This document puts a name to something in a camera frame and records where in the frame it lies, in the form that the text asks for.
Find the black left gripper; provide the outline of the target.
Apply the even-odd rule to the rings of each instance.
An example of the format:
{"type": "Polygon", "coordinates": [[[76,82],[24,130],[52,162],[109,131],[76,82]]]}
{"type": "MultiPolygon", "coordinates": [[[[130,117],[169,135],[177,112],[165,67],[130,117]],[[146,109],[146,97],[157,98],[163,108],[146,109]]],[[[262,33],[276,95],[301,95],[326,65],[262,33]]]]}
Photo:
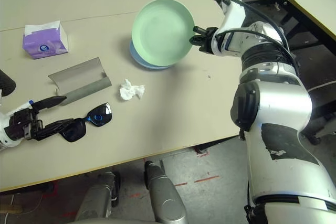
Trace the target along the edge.
{"type": "Polygon", "coordinates": [[[66,96],[53,96],[45,98],[38,102],[34,102],[31,107],[33,109],[23,109],[15,112],[9,119],[9,126],[5,128],[7,136],[13,140],[25,138],[27,140],[35,139],[41,141],[54,134],[63,131],[74,119],[59,120],[48,124],[43,128],[43,123],[37,118],[35,110],[49,109],[59,105],[66,99],[66,96]]]}

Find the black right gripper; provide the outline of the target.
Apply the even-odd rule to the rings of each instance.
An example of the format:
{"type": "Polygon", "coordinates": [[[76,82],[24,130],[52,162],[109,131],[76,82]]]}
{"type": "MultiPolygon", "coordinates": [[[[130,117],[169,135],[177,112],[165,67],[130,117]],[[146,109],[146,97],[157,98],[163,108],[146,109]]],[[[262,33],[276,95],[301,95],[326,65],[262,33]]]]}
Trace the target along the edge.
{"type": "Polygon", "coordinates": [[[212,38],[217,30],[217,27],[208,27],[204,29],[198,26],[194,26],[193,31],[201,36],[192,36],[189,39],[189,42],[194,46],[200,46],[199,51],[207,54],[213,54],[212,38]]]}

